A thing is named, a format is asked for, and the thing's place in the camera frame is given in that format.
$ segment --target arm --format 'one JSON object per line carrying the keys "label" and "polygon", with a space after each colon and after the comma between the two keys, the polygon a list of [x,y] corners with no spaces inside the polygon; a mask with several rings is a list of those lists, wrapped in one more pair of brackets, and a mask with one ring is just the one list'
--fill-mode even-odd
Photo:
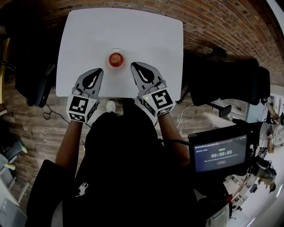
{"label": "arm", "polygon": [[267,149],[268,149],[268,153],[274,153],[274,147],[272,146],[272,140],[271,139],[268,139]]}
{"label": "arm", "polygon": [[63,169],[70,170],[74,177],[78,163],[82,126],[81,122],[70,122],[55,159],[55,164]]}
{"label": "arm", "polygon": [[276,119],[276,121],[280,122],[279,115],[275,112],[275,110],[272,108],[272,106],[271,106],[269,103],[267,103],[267,104],[266,104],[266,107],[268,108],[268,110],[269,110],[271,116],[272,116],[274,119]]}
{"label": "arm", "polygon": [[[158,117],[162,136],[164,140],[183,140],[178,132],[170,114]],[[179,143],[167,143],[178,158],[179,165],[185,166],[190,163],[188,147]]]}

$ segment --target white table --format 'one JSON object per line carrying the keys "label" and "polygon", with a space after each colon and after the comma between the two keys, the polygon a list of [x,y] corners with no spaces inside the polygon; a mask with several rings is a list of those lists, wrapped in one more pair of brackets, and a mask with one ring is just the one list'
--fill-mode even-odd
{"label": "white table", "polygon": [[[122,68],[107,60],[113,49],[123,51]],[[156,67],[174,100],[180,99],[183,63],[183,25],[170,17],[119,8],[71,11],[65,24],[57,66],[56,95],[68,96],[77,78],[95,68],[104,71],[100,97],[135,98],[139,92],[130,64]]]}

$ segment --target screen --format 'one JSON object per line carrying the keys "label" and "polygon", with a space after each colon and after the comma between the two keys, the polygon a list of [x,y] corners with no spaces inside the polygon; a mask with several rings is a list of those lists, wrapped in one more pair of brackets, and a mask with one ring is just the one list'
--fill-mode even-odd
{"label": "screen", "polygon": [[244,163],[247,136],[194,146],[195,170],[205,172]]}

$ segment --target office chair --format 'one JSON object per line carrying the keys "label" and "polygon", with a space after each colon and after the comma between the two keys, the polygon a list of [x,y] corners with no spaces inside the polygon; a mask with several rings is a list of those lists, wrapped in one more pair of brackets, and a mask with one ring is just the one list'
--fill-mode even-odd
{"label": "office chair", "polygon": [[207,59],[212,56],[225,58],[226,54],[220,48],[203,57],[184,53],[183,76],[189,86],[177,103],[182,102],[189,92],[195,106],[212,106],[211,102],[228,98],[257,105],[261,98],[269,97],[269,71],[259,67],[256,59],[238,62]]}

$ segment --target brick wall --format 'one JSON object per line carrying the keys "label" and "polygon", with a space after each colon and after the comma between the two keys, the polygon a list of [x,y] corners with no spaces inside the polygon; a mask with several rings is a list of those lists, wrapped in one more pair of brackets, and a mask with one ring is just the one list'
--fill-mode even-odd
{"label": "brick wall", "polygon": [[184,48],[204,54],[220,46],[233,57],[254,57],[269,69],[271,83],[284,86],[281,46],[250,0],[23,0],[37,11],[44,25],[60,42],[70,10],[117,7],[166,15],[184,24]]}

